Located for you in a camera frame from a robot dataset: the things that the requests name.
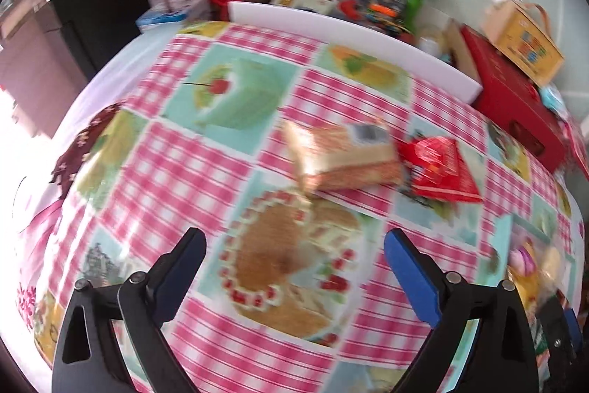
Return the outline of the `large red gift box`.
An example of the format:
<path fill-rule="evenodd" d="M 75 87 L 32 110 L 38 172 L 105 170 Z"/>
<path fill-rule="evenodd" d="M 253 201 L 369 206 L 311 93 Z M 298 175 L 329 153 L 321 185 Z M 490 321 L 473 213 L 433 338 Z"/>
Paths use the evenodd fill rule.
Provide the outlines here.
<path fill-rule="evenodd" d="M 482 85 L 473 108 L 519 141 L 548 172 L 555 172 L 565 161 L 566 141 L 535 85 L 474 29 L 462 25 L 459 32 Z"/>

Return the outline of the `yellow gold candy packet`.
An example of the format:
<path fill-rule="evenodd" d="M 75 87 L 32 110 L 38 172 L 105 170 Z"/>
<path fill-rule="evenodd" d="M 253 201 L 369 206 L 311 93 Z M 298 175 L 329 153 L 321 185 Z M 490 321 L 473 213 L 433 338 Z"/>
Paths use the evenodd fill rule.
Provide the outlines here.
<path fill-rule="evenodd" d="M 536 321 L 536 313 L 545 299 L 545 285 L 541 273 L 536 270 L 529 275 L 507 268 L 508 279 L 513 282 L 521 299 L 526 318 L 530 324 Z"/>

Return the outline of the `yellow cardboard gift box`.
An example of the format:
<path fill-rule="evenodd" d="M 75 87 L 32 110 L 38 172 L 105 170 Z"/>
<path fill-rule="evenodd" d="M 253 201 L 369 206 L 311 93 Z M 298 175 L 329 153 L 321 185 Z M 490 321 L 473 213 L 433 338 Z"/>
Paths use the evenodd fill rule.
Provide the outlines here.
<path fill-rule="evenodd" d="M 537 3 L 492 0 L 482 23 L 488 42 L 538 87 L 547 86 L 564 64 L 550 17 Z"/>

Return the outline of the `orange wafer packet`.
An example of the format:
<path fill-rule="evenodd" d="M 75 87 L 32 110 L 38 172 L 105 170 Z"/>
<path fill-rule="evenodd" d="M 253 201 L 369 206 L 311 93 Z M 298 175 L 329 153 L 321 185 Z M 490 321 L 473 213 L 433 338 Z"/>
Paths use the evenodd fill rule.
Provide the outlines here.
<path fill-rule="evenodd" d="M 282 135 L 296 181 L 306 194 L 397 186 L 403 180 L 393 136 L 380 119 L 314 128 L 285 121 Z"/>

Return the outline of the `pink snack bag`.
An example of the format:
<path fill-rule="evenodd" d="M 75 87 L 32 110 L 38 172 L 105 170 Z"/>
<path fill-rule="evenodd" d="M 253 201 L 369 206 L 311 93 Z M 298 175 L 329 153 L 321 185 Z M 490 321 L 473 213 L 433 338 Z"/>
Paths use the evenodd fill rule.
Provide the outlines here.
<path fill-rule="evenodd" d="M 508 266 L 517 275 L 527 277 L 537 270 L 534 245 L 531 241 L 512 248 L 508 255 Z"/>

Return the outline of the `red patterned flat box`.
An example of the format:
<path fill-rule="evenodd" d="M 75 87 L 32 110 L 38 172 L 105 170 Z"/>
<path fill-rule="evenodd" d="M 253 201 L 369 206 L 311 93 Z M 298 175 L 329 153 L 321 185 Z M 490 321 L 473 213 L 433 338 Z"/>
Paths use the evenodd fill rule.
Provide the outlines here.
<path fill-rule="evenodd" d="M 585 179 L 588 179 L 588 155 L 586 145 L 579 126 L 575 123 L 572 117 L 568 116 L 560 122 L 563 135 L 568 145 L 569 158 L 571 162 L 581 170 Z"/>

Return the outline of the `red triangular snack packet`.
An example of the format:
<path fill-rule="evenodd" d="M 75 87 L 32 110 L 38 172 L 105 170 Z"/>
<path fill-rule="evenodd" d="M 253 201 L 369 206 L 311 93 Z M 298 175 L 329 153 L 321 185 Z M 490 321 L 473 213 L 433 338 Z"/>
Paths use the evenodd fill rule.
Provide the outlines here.
<path fill-rule="evenodd" d="M 448 203 L 482 203 L 483 198 L 454 138 L 415 137 L 398 146 L 408 169 L 411 193 Z"/>

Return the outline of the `dark snack bag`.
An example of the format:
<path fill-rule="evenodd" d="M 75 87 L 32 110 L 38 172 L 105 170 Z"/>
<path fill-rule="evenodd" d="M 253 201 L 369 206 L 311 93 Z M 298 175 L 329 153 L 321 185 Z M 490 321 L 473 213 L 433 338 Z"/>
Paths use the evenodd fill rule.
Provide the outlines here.
<path fill-rule="evenodd" d="M 408 33 L 405 23 L 407 0 L 341 0 L 338 11 L 345 20 L 390 37 Z"/>

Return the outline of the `clear wrapped white bun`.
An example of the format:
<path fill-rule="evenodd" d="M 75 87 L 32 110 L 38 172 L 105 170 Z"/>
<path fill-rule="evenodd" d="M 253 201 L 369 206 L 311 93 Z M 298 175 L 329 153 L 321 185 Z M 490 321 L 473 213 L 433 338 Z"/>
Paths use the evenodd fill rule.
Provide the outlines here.
<path fill-rule="evenodd" d="M 551 244 L 543 253 L 539 265 L 540 296 L 553 296 L 557 291 L 565 293 L 568 273 L 565 253 L 559 246 Z"/>

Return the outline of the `checkered picture tablecloth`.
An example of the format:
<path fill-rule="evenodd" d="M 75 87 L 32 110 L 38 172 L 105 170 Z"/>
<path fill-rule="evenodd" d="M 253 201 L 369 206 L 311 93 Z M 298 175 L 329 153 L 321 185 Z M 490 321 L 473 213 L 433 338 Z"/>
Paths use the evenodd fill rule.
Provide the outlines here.
<path fill-rule="evenodd" d="M 297 194 L 282 124 L 381 120 L 397 140 L 454 138 L 480 203 L 403 186 Z M 164 333 L 204 392 L 383 392 L 428 333 L 383 258 L 403 228 L 445 270 L 499 277 L 501 217 L 561 249 L 560 290 L 581 299 L 581 214 L 562 179 L 472 107 L 387 62 L 315 39 L 229 23 L 175 35 L 60 203 L 26 231 L 18 311 L 51 366 L 78 279 L 150 267 L 189 227 L 208 253 Z"/>

